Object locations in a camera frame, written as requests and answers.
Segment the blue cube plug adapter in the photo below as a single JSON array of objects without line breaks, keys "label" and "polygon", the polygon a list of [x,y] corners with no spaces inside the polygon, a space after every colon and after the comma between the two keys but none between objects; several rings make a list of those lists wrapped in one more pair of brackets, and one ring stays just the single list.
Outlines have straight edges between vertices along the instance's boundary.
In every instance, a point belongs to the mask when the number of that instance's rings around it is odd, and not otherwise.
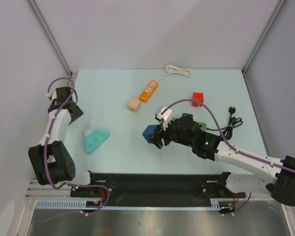
[{"label": "blue cube plug adapter", "polygon": [[142,136],[144,137],[144,139],[151,144],[148,139],[154,135],[154,134],[158,134],[160,125],[154,124],[154,125],[148,125],[146,127],[146,129],[143,131]]}]

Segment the olive green power strip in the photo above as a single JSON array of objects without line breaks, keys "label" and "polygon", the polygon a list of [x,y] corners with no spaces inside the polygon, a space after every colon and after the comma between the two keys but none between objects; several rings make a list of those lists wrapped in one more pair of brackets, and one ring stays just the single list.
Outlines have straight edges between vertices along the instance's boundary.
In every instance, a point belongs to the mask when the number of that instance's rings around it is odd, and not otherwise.
[{"label": "olive green power strip", "polygon": [[205,123],[198,122],[198,125],[199,125],[199,127],[200,127],[200,129],[202,131],[206,131],[207,130],[207,125]]}]

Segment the teal triangular power strip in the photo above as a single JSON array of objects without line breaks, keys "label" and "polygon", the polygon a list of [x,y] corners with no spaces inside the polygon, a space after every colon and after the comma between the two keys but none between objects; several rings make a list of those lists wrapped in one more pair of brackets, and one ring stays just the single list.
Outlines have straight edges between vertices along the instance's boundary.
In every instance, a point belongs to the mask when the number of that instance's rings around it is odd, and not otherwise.
[{"label": "teal triangular power strip", "polygon": [[91,154],[110,137],[110,133],[103,130],[85,129],[83,136],[85,152]]}]

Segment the beige cube plug adapter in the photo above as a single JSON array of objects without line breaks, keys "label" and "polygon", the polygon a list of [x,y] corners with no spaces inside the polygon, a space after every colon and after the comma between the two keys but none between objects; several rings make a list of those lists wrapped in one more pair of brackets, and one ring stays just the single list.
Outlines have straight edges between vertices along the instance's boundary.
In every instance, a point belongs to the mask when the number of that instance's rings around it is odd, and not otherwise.
[{"label": "beige cube plug adapter", "polygon": [[138,98],[132,98],[128,103],[128,109],[134,113],[137,113],[141,108],[141,101]]}]

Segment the dark green cube plug adapter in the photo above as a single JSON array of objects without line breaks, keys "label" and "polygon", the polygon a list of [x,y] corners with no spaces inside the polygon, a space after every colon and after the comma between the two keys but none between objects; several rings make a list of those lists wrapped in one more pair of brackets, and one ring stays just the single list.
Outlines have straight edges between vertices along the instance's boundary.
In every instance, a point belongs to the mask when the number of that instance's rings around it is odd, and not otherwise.
[{"label": "dark green cube plug adapter", "polygon": [[193,114],[182,113],[182,117],[191,117],[191,118],[193,118]]}]

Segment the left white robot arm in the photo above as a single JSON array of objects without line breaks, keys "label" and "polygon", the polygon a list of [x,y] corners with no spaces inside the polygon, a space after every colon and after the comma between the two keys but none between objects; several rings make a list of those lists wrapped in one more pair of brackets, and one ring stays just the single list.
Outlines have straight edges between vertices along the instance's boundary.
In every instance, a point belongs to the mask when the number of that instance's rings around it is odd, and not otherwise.
[{"label": "left white robot arm", "polygon": [[90,179],[90,172],[73,160],[64,145],[68,126],[83,115],[72,94],[70,87],[60,87],[47,94],[51,99],[47,128],[39,144],[29,148],[28,156],[40,185],[73,181],[92,197],[98,193],[98,183]]}]

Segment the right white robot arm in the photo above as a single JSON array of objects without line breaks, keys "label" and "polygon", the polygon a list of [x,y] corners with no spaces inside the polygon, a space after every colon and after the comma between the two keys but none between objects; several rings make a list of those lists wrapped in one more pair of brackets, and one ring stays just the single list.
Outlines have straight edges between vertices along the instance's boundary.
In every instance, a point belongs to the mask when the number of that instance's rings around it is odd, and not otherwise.
[{"label": "right white robot arm", "polygon": [[228,163],[250,172],[248,175],[222,173],[222,182],[216,185],[222,197],[238,192],[265,194],[295,207],[295,158],[291,156],[280,159],[241,150],[221,136],[203,131],[192,116],[171,120],[166,126],[149,125],[143,136],[159,149],[175,142],[190,147],[202,159]]}]

